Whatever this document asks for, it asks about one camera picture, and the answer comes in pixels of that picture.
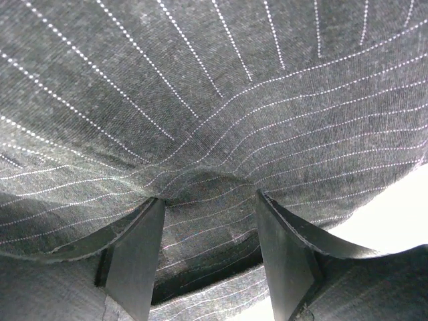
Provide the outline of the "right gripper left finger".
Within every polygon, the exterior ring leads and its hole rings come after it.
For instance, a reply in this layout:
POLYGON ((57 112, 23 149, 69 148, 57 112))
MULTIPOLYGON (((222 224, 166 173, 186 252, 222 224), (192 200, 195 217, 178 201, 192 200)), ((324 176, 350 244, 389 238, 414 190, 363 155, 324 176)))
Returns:
POLYGON ((164 201, 151 198, 112 224, 55 250, 50 261, 100 254, 95 285, 134 320, 147 320, 164 221, 164 201))

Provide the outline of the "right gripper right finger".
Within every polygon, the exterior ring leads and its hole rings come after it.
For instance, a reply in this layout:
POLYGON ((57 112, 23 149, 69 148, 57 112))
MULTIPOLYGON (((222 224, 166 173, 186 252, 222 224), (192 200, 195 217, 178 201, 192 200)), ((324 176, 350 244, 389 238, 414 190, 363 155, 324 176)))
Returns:
POLYGON ((260 190, 256 198, 257 232, 275 320, 293 320, 322 286, 318 254, 336 259, 381 256, 293 214, 260 190))

